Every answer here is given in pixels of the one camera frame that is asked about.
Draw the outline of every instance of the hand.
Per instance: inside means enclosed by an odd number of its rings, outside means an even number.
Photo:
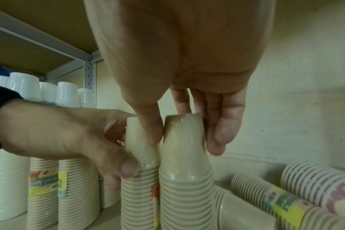
[[[64,108],[12,100],[0,109],[0,143],[5,151],[50,160],[87,157],[105,181],[118,189],[120,177],[138,170],[117,141],[124,141],[127,117],[119,110]]]
[[[241,126],[246,89],[269,39],[275,0],[84,0],[100,51],[124,100],[158,143],[168,88],[205,121],[207,149],[225,151]]]

